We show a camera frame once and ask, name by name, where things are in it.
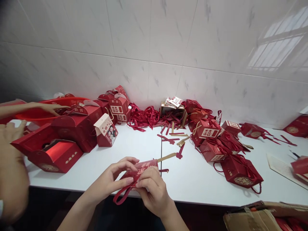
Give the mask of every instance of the cartoon couple illustration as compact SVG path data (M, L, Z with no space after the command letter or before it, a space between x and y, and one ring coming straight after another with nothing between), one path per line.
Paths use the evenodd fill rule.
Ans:
M111 126L109 127L109 130L107 131L107 134L109 135L109 137L110 137L110 139L111 139L111 142L112 142L112 145L113 145L113 143L114 143L114 141L115 141L115 139L116 139L116 136L117 136L118 132L116 132L116 131L114 130L113 126L111 125Z

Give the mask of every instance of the white countertop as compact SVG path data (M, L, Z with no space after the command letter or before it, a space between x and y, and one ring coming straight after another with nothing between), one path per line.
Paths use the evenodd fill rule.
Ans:
M252 189L227 182L224 173L216 172L213 164L207 163L194 148L193 142L187 140L182 159L170 158L162 162L162 169L169 169L169 173L162 173L162 177L166 182L170 197L175 201L223 206L243 206L259 200L308 205L308 190L271 170L266 157L268 153L285 163L294 162L296 157L289 149L299 156L307 155L308 140L291 136L280 130L268 129L268 131L280 140L284 140L280 136L284 135L298 146L289 147L288 144L282 142L278 145L270 140L262 138L255 140L239 134L242 143L254 147L251 152L246 152L245 158L251 160L264 179L260 195L255 194ZM189 129L186 129L186 132L188 135L191 134ZM178 150L179 147L176 144L162 142L162 157ZM215 164L215 166L218 170L222 170L220 164ZM259 185L254 188L257 192L259 191Z
M90 153L85 153L77 163L66 174L44 172L26 159L31 186L50 189L61 189L70 191L85 191L100 174L112 163L118 162L126 156L133 156L140 161L164 157L173 152L178 152L179 147L169 142L161 142L161 127L146 128L146 132L134 131L126 124L117 125L119 135L111 148L95 147ZM271 170L268 166L266 153L274 155L285 163L296 160L289 151L291 149L298 155L307 155L308 140L294 137L280 130L268 129L278 139L284 135L297 147L286 143L275 144L270 140L257 140L244 137L239 134L244 144L254 147L251 152L246 152L246 158L251 160L264 181L262 182L261 195L255 194L251 189L245 189L226 181L223 173L218 173L213 164L205 161L203 156L194 149L193 142L188 139L183 149L182 159L172 157L164 160L160 169L168 168L169 173L162 173L167 185L170 197L175 201L221 205L221 206L243 206L259 200L308 205L308 190L286 179ZM174 132L185 132L191 134L189 129L175 130ZM138 196L137 192L131 191L130 196Z

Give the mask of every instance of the red satin ribbon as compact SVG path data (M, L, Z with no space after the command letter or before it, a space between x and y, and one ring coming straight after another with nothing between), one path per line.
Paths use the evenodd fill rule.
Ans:
M142 127L149 126L153 129L159 121L159 111L155 110L153 106L147 107L144 111L141 111L134 103L129 104L132 107L132 114L127 122L127 125L134 130L145 132Z

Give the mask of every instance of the gold circular emblem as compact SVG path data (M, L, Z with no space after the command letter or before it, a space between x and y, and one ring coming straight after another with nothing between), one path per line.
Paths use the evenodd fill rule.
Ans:
M47 170L47 171L50 171L50 172L58 172L59 169L57 167L54 167L52 165L49 165L49 164L40 164L40 167Z
M298 128L297 127L288 127L287 131L289 133L298 133Z
M261 132L252 132L250 135L252 137L259 137L261 135Z
M252 185L253 184L253 182L249 178L244 177L244 176L237 177L234 179L234 181L241 185Z

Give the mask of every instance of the open cardboard box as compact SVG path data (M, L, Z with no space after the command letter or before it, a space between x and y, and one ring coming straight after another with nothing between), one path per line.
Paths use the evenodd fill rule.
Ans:
M159 117L161 118L161 116L166 114L168 111L174 111L175 113L178 113L178 112L184 113L184 117L181 121L181 123L182 123L181 128L184 128L186 117L187 117L187 112L186 112L184 106L180 105L178 108L176 108L175 106L174 107L169 106L168 104L166 104L166 102L162 101L161 105L160 105L160 115L159 115Z
M282 231L275 217L308 221L308 206L258 201L224 215L228 231Z

